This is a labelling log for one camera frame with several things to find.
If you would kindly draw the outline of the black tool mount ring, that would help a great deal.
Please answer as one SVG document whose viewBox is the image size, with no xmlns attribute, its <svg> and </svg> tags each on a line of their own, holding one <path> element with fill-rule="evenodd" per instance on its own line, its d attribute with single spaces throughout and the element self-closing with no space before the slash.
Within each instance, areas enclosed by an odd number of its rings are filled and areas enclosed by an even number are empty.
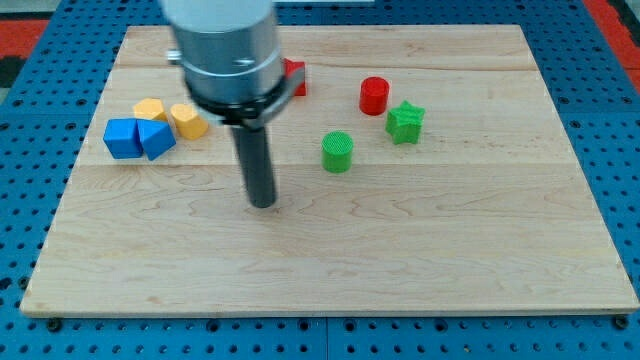
<svg viewBox="0 0 640 360">
<path fill-rule="evenodd" d="M 216 126 L 235 126 L 250 130 L 263 128 L 281 113 L 294 97 L 294 86 L 283 75 L 267 94 L 244 103 L 220 103 L 207 100 L 185 81 L 188 94 L 198 113 Z"/>
</svg>

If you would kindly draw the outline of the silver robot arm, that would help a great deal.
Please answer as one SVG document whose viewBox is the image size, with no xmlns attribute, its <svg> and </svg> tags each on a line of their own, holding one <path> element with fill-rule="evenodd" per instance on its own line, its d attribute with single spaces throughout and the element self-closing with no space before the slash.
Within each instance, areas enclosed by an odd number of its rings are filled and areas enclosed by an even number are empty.
<svg viewBox="0 0 640 360">
<path fill-rule="evenodd" d="M 189 96 L 199 115 L 231 129 L 247 197 L 267 208 L 277 199 L 267 124 L 305 80 L 285 73 L 271 0 L 161 0 Z"/>
</svg>

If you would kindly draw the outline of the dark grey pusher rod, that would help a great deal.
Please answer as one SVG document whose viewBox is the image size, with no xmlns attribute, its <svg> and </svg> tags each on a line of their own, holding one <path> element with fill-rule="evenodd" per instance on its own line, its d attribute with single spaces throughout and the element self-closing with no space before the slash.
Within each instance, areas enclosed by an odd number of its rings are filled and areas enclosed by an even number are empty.
<svg viewBox="0 0 640 360">
<path fill-rule="evenodd" d="M 231 133 L 250 204 L 270 207 L 277 193 L 266 129 L 232 127 Z"/>
</svg>

